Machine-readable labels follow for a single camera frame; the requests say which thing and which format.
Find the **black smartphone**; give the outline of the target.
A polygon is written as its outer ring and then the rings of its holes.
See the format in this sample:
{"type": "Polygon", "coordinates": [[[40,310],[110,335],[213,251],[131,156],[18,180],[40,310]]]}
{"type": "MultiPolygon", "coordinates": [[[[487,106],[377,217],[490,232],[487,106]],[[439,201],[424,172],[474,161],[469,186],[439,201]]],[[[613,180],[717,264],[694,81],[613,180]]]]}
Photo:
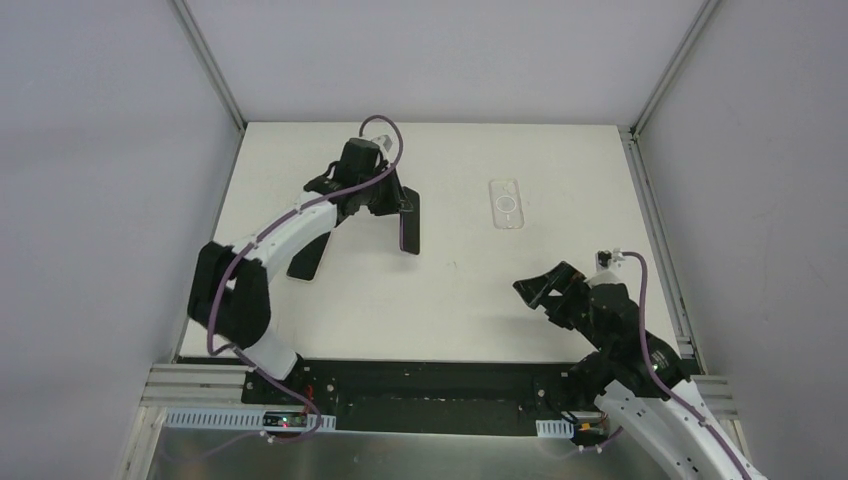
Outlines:
{"type": "Polygon", "coordinates": [[[421,200],[415,190],[404,187],[407,205],[400,214],[400,249],[408,254],[419,255],[421,251],[421,200]]]}

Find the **clear phone case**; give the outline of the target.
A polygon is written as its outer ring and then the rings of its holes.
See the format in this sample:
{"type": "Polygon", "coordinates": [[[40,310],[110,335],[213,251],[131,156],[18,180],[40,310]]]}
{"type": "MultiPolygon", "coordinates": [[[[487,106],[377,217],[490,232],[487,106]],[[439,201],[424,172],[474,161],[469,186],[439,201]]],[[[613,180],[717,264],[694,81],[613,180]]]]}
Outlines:
{"type": "Polygon", "coordinates": [[[488,184],[493,224],[501,230],[524,227],[524,214],[518,181],[491,180],[488,184]]]}

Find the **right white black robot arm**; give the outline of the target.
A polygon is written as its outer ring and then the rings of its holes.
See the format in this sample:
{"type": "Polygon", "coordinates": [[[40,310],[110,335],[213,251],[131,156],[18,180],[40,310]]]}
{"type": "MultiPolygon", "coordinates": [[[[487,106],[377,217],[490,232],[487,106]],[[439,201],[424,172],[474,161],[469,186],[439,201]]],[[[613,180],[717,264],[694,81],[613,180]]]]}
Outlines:
{"type": "Polygon", "coordinates": [[[674,479],[760,479],[710,411],[678,353],[646,328],[614,261],[592,276],[561,262],[512,285],[527,307],[594,348],[564,378],[567,402],[597,408],[674,479]]]}

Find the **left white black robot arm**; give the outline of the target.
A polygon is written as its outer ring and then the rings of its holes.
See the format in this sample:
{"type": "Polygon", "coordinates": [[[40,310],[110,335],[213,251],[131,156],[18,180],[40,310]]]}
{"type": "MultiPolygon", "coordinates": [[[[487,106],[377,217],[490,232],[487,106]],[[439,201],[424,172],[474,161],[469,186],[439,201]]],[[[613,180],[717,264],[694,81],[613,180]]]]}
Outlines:
{"type": "Polygon", "coordinates": [[[281,271],[314,278],[333,230],[365,208],[373,216],[399,218],[399,248],[417,255],[420,196],[401,184],[386,157],[387,135],[351,138],[338,160],[307,182],[296,201],[258,232],[232,244],[201,248],[187,312],[212,341],[220,336],[269,377],[266,389],[281,404],[297,402],[305,378],[295,371],[298,353],[274,331],[270,283],[281,271]]]}

